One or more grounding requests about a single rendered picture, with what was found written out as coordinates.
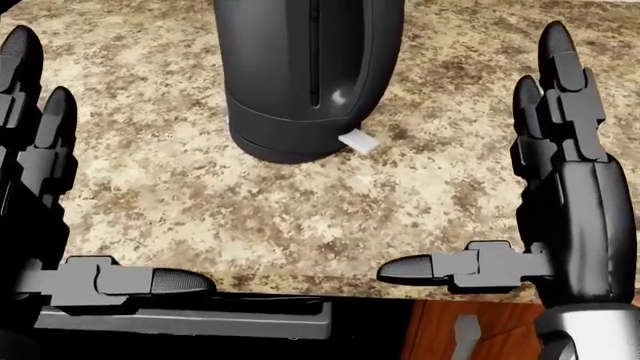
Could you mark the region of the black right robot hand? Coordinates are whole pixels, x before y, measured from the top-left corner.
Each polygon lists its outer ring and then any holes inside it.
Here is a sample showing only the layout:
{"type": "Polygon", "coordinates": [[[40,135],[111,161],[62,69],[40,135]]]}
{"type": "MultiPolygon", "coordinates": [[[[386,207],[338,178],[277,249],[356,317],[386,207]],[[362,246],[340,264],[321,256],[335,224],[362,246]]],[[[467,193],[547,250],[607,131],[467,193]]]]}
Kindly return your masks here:
{"type": "Polygon", "coordinates": [[[626,176],[598,137],[605,113],[593,71],[581,65],[563,23],[538,44],[539,77],[513,92],[513,171],[526,186],[516,211],[524,251],[504,240],[414,255],[380,266],[388,284],[450,293],[509,293],[534,285],[546,308],[628,304],[635,296],[637,237],[626,176]]]}

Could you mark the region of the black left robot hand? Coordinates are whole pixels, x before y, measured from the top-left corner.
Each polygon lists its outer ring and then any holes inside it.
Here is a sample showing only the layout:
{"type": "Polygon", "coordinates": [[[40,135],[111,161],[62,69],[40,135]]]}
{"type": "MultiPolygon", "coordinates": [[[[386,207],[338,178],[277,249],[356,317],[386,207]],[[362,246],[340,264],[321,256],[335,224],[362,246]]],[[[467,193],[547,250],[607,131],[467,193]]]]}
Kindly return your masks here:
{"type": "Polygon", "coordinates": [[[213,293],[214,281],[195,272],[125,267],[110,256],[62,257],[70,230],[59,200],[78,167],[77,104],[59,86],[38,106],[42,68],[38,36],[16,26],[0,45],[0,299],[43,296],[55,308],[78,311],[213,293]]]}

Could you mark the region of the white kettle lever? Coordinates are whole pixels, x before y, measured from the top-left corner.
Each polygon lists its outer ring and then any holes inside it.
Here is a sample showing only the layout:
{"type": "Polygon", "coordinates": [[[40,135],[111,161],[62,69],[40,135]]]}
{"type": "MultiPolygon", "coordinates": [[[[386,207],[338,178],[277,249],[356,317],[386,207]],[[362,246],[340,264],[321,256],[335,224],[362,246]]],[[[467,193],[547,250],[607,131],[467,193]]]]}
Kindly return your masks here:
{"type": "Polygon", "coordinates": [[[369,155],[379,146],[378,140],[358,128],[339,135],[338,140],[361,155],[369,155]]]}

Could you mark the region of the black electric kettle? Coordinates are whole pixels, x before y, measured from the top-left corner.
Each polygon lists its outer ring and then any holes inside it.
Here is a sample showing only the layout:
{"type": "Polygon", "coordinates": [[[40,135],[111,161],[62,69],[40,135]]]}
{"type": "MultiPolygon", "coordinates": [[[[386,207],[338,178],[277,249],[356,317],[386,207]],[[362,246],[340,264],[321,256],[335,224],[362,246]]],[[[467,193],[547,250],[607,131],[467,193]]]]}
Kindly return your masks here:
{"type": "Polygon", "coordinates": [[[279,164],[325,158],[379,104],[405,0],[213,0],[232,140],[279,164]]]}

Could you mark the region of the brown wooden cabinet door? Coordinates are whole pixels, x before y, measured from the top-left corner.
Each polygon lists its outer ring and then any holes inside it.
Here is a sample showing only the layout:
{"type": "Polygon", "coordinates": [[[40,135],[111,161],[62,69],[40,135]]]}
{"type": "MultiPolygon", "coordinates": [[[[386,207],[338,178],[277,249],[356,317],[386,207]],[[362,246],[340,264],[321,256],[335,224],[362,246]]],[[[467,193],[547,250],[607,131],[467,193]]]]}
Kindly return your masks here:
{"type": "Polygon", "coordinates": [[[461,315],[474,315],[479,324],[470,360],[538,360],[541,345],[534,320],[543,310],[538,304],[419,300],[399,360],[452,360],[461,315]]]}

